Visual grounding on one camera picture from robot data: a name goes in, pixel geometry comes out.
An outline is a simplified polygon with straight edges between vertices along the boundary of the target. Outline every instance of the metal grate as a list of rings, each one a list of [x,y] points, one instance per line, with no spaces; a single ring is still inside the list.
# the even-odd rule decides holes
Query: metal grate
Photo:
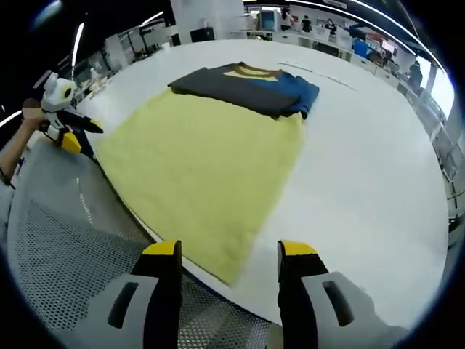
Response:
[[[270,323],[224,300],[196,281],[182,279],[178,348],[265,348]]]
[[[151,239],[121,206],[90,159],[38,142],[9,217],[8,259],[27,300],[60,338],[87,301],[130,273]],[[226,301],[190,275],[182,280],[180,348],[264,348],[269,323]]]
[[[130,273],[146,247],[35,202],[17,241],[17,258],[10,265],[31,307],[51,330],[73,329],[86,316],[88,299]]]

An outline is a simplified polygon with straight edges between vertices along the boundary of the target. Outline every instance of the white table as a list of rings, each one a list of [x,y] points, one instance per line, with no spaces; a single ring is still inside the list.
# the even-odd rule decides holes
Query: white table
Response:
[[[189,260],[183,265],[222,296],[280,324],[276,243],[306,242],[329,270],[342,272],[372,297],[385,322],[413,326],[440,283],[448,208],[421,122],[407,100],[373,74],[322,52],[268,41],[175,47],[129,66],[80,104],[105,130],[90,135],[92,146],[169,82],[238,61],[299,74],[318,85],[320,95],[305,121],[299,160],[238,283],[228,287]]]

